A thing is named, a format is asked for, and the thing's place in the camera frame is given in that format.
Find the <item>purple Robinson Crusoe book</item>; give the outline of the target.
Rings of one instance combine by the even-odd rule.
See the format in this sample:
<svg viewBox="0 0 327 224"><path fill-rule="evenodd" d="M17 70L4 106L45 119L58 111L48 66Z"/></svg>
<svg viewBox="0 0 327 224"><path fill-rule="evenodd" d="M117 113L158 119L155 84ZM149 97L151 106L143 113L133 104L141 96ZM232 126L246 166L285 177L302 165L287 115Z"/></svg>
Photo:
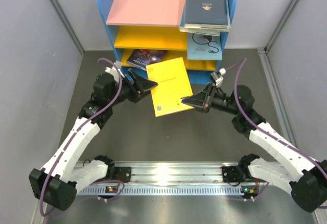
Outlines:
<svg viewBox="0 0 327 224"><path fill-rule="evenodd" d="M145 71L146 66L161 62L167 52L167 50L135 49L127 58L127 63Z"/></svg>

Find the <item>yellow book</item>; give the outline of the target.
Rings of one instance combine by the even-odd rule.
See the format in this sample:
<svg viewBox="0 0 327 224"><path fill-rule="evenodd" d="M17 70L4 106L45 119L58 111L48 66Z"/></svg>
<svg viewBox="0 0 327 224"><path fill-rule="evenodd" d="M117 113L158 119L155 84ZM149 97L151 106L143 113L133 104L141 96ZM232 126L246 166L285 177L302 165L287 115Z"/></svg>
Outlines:
<svg viewBox="0 0 327 224"><path fill-rule="evenodd" d="M192 109L182 104L183 98L193 94L183 58L147 66L148 79L158 84L151 89L152 102L156 117Z"/></svg>

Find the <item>light blue book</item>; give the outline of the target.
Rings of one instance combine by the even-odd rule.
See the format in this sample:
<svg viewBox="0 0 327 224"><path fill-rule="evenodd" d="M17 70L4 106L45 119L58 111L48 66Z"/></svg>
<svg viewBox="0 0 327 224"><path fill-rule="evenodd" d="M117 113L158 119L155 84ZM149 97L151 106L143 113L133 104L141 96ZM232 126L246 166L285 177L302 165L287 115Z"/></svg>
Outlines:
<svg viewBox="0 0 327 224"><path fill-rule="evenodd" d="M220 37L188 33L187 58L189 60L222 60Z"/></svg>

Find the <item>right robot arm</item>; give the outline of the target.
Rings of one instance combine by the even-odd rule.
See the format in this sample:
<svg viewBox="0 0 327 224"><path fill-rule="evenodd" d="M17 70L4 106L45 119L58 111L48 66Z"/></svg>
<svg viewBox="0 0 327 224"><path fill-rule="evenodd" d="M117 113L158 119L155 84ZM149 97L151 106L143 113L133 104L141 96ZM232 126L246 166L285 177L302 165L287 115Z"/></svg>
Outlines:
<svg viewBox="0 0 327 224"><path fill-rule="evenodd" d="M321 162L305 155L279 135L272 126L253 109L254 97L249 87L238 85L230 96L214 83L202 91L182 99L182 103L207 113L217 109L233 114L236 131L268 152L279 166L250 154L238 162L239 177L264 180L291 195L295 203L306 212L326 208L326 160Z"/></svg>

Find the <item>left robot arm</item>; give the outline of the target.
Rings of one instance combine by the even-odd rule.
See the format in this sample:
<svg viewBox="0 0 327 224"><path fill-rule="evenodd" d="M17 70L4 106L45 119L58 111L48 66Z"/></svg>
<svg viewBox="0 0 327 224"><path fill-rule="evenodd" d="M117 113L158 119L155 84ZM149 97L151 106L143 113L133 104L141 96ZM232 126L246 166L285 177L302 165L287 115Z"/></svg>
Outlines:
<svg viewBox="0 0 327 224"><path fill-rule="evenodd" d="M79 170L74 167L112 116L113 106L125 100L137 103L157 86L157 82L141 77L133 69L124 75L116 67L107 68L96 78L91 98L81 108L67 138L40 170L33 169L29 174L33 194L41 204L65 211L84 188L98 180L114 179L115 162L104 155Z"/></svg>

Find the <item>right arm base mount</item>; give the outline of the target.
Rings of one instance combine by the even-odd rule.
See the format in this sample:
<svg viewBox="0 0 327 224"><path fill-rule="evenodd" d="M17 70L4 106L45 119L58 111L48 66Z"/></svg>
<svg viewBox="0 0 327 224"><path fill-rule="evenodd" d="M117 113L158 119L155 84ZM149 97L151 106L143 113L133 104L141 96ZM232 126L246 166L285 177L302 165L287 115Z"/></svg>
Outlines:
<svg viewBox="0 0 327 224"><path fill-rule="evenodd" d="M223 166L221 169L223 182L228 183L232 187L239 186L249 179L248 174L239 166Z"/></svg>

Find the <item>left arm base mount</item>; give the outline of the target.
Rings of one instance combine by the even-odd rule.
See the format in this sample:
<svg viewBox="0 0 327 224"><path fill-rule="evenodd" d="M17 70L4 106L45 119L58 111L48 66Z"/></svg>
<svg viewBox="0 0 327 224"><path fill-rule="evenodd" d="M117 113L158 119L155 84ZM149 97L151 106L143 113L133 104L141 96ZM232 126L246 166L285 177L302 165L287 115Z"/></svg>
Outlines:
<svg viewBox="0 0 327 224"><path fill-rule="evenodd" d="M131 170L131 167L112 166L108 169L103 180L119 180L123 183L128 183L131 180Z"/></svg>

